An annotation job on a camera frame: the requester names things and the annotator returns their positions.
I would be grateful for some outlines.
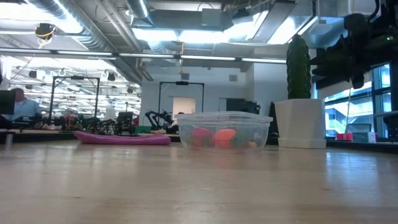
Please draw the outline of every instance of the clear plastic container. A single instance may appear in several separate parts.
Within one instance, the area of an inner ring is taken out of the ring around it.
[[[176,114],[182,144],[187,149],[237,153],[264,147],[273,120],[247,112]]]

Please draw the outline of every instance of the person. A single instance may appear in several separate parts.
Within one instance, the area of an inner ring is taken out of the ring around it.
[[[15,88],[11,91],[15,91],[16,93],[14,114],[4,115],[6,119],[9,121],[14,121],[21,116],[33,117],[38,114],[41,115],[39,104],[34,100],[27,99],[23,89]]]

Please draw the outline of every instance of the green cactus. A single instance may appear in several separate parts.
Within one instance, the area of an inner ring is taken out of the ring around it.
[[[310,54],[305,40],[300,35],[294,35],[289,44],[286,64],[288,98],[311,98]]]

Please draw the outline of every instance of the workbench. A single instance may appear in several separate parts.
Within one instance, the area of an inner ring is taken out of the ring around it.
[[[78,141],[0,150],[2,223],[396,223],[398,157]]]

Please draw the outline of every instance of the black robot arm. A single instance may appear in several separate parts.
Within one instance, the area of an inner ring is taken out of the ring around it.
[[[362,14],[344,18],[347,37],[341,35],[334,46],[317,49],[317,56],[311,60],[317,65],[312,70],[314,75],[351,80],[354,88],[361,88],[365,72],[398,59],[398,0],[375,2],[376,10],[368,18]],[[381,16],[371,22],[380,9]]]

